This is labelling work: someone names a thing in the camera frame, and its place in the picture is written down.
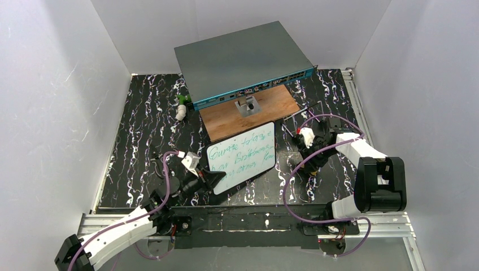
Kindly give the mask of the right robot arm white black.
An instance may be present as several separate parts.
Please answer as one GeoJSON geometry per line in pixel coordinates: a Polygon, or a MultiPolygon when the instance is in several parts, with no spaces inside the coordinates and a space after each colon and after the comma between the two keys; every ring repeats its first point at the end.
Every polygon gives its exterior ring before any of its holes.
{"type": "Polygon", "coordinates": [[[361,133],[329,119],[319,121],[316,129],[297,129],[293,142],[303,158],[299,168],[307,173],[317,172],[337,154],[342,154],[356,168],[352,194],[327,203],[320,220],[345,220],[363,213],[405,210],[404,161],[377,151],[361,133]]]}

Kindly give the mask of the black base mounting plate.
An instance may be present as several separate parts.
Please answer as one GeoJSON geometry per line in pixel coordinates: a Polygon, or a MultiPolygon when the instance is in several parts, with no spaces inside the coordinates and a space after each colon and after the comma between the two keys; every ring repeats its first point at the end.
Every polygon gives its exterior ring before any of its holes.
{"type": "Polygon", "coordinates": [[[171,207],[157,215],[154,236],[175,240],[177,249],[206,247],[300,247],[316,249],[326,239],[344,248],[359,235],[355,222],[320,224],[323,204],[293,205],[293,217],[282,205],[171,207]]]}

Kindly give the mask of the wooden board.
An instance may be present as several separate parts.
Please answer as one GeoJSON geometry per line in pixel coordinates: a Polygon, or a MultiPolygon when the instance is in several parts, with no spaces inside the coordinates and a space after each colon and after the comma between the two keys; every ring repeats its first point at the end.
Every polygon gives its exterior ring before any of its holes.
{"type": "Polygon", "coordinates": [[[295,99],[283,85],[260,91],[253,96],[262,110],[249,117],[240,115],[234,104],[237,99],[199,111],[211,142],[232,137],[299,111],[295,99]]]}

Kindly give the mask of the green white plastic toy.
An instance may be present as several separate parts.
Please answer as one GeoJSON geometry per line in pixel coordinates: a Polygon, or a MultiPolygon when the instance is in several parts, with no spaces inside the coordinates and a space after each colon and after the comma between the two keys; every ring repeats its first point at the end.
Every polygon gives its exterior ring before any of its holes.
{"type": "Polygon", "coordinates": [[[191,102],[191,97],[189,94],[188,95],[178,94],[176,97],[178,99],[178,106],[177,106],[175,118],[178,121],[183,121],[188,111],[187,104],[191,102]]]}

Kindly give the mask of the silver metal bracket mount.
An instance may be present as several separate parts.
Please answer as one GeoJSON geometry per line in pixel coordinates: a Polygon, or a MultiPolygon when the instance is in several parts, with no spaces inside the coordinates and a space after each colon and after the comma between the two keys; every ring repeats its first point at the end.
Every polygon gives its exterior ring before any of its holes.
{"type": "Polygon", "coordinates": [[[262,109],[253,95],[240,97],[234,103],[242,117],[249,117],[259,113],[262,109]]]}

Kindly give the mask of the small whiteboard black frame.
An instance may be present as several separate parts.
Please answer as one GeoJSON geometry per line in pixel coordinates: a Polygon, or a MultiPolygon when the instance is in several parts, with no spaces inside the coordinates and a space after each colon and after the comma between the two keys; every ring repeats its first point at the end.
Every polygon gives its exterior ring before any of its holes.
{"type": "Polygon", "coordinates": [[[215,195],[224,193],[275,166],[275,124],[270,121],[211,144],[206,156],[211,171],[226,173],[213,189],[215,195]]]}

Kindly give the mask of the grey teal network switch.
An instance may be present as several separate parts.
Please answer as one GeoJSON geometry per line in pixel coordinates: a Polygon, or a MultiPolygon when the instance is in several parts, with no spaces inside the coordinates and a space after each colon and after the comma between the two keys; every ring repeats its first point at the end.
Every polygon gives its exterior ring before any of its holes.
{"type": "Polygon", "coordinates": [[[312,76],[311,63],[279,21],[175,47],[189,92],[202,110],[312,76]]]}

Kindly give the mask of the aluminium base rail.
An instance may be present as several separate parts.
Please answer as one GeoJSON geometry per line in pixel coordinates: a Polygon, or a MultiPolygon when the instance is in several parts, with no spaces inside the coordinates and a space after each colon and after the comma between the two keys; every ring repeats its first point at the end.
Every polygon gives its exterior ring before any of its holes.
{"type": "MultiPolygon", "coordinates": [[[[368,215],[368,220],[347,226],[347,238],[401,238],[413,270],[424,270],[415,242],[415,233],[405,212],[368,215]]],[[[287,211],[258,211],[245,206],[232,208],[180,208],[173,217],[178,225],[176,248],[201,247],[301,247],[316,249],[335,235],[321,225],[306,226],[287,211]]]]}

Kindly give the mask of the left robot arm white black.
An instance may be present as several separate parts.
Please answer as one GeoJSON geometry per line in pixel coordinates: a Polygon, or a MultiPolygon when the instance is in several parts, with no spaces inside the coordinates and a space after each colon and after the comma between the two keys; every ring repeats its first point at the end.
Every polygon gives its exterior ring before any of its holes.
{"type": "Polygon", "coordinates": [[[127,247],[171,224],[172,205],[199,190],[213,190],[226,175],[222,171],[198,169],[184,182],[173,176],[164,177],[164,186],[156,188],[123,218],[95,233],[67,237],[54,259],[55,266],[58,270],[99,270],[127,247]]]}

